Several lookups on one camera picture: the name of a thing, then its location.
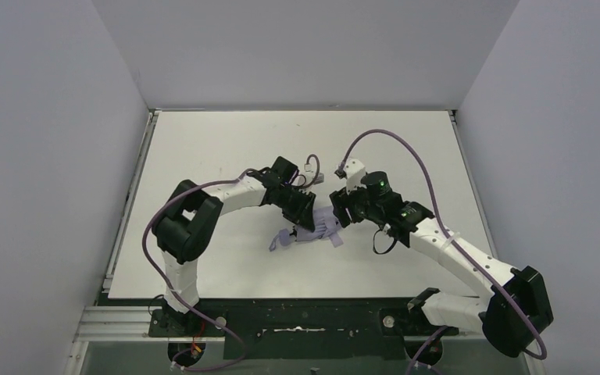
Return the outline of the purple folding umbrella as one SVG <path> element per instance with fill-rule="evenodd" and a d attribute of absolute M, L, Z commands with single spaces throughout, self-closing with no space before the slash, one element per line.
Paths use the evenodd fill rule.
<path fill-rule="evenodd" d="M 278 247 L 288 247 L 292 243 L 322 240 L 329 240 L 335 248 L 344 244 L 339 234 L 342 226 L 339 219 L 334 215 L 333 206 L 314 209 L 312 217 L 315 225 L 314 230 L 307 230 L 299 225 L 295 225 L 291 229 L 284 228 L 273 237 L 268 247 L 269 251 L 273 252 Z"/>

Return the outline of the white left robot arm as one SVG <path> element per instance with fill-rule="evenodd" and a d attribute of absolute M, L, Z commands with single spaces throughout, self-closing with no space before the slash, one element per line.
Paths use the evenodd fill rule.
<path fill-rule="evenodd" d="M 316 195 L 308 187 L 292 183 L 299 168 L 282 156 L 272 166 L 260 170 L 246 169 L 233 180 L 215 180 L 196 184 L 181 181 L 166 204 L 145 227 L 141 246 L 147 260 L 147 248 L 153 234 L 165 262 L 160 274 L 166 291 L 166 305 L 179 314 L 194 313 L 199 301 L 198 259 L 208 248 L 221 216 L 240 209 L 276 206 L 288 222 L 305 230 L 314 230 Z"/>

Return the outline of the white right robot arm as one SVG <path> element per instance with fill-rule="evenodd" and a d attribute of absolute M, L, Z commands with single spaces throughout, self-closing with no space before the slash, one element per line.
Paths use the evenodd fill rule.
<path fill-rule="evenodd" d="M 425 255 L 462 281 L 473 295 L 429 287 L 410 301 L 433 326 L 483 334 L 503 355 L 517 357 L 554 320 L 543 276 L 499 261 L 440 224 L 438 216 L 391 189 L 383 171 L 337 170 L 345 186 L 330 194 L 343 227 L 368 221 L 392 243 Z"/>

